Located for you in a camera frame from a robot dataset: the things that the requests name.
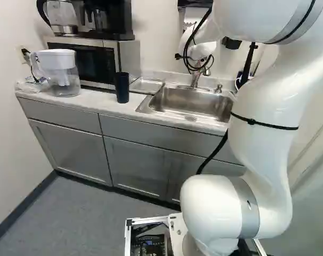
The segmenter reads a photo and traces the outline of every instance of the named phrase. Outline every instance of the black cup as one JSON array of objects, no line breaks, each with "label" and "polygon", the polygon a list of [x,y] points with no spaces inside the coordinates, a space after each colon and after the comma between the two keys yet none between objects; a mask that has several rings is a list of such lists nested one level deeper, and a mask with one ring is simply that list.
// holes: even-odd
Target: black cup
[{"label": "black cup", "polygon": [[128,103],[130,100],[129,77],[129,73],[126,72],[115,73],[115,90],[117,94],[117,101],[119,103]]}]

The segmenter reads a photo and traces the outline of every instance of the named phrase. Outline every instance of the countertop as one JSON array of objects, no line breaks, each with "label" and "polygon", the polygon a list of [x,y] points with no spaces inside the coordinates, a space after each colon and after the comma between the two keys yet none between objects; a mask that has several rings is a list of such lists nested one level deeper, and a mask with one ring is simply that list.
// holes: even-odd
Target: countertop
[{"label": "countertop", "polygon": [[145,99],[145,94],[130,93],[130,101],[125,104],[117,102],[114,93],[81,89],[80,95],[70,98],[54,97],[48,93],[25,93],[16,91],[16,96],[50,103],[58,106],[80,109],[99,114],[121,117],[135,121],[142,121],[152,124],[177,127],[190,131],[204,132],[213,135],[223,136],[227,130],[227,125],[206,126],[201,123],[188,121],[185,119],[168,118],[145,113],[138,113],[135,110]]}]

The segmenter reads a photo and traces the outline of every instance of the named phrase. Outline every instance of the cabinet door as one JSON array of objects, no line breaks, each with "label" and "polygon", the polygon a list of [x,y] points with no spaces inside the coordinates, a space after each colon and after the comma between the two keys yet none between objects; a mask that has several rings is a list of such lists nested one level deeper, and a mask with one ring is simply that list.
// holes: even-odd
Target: cabinet door
[{"label": "cabinet door", "polygon": [[102,136],[35,120],[29,123],[55,169],[112,186]]},{"label": "cabinet door", "polygon": [[166,198],[172,152],[133,142],[104,138],[113,185],[140,194]]},{"label": "cabinet door", "polygon": [[[179,202],[180,191],[183,183],[187,178],[196,174],[205,158],[177,152],[172,153],[174,161],[178,162],[178,166],[169,176],[167,200],[171,202]],[[211,160],[203,170],[203,174],[223,176],[242,176],[245,172],[246,168],[244,166],[216,160]]]}]

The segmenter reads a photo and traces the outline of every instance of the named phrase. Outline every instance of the stainless steel sink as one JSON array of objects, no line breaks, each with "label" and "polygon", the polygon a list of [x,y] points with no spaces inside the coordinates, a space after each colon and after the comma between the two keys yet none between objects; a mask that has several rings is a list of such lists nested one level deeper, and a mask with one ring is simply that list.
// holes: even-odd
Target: stainless steel sink
[{"label": "stainless steel sink", "polygon": [[214,93],[213,91],[183,89],[173,85],[162,87],[154,96],[147,96],[136,111],[222,125],[229,121],[233,101],[234,96],[231,92]]}]

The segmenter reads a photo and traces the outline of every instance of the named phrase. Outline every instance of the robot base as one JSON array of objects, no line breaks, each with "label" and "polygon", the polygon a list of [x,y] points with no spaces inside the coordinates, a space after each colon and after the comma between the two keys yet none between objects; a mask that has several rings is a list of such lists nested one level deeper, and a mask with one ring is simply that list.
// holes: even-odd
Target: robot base
[{"label": "robot base", "polygon": [[209,251],[190,235],[182,213],[170,214],[168,226],[174,256],[229,256],[237,249],[238,239],[221,239],[216,252]]}]

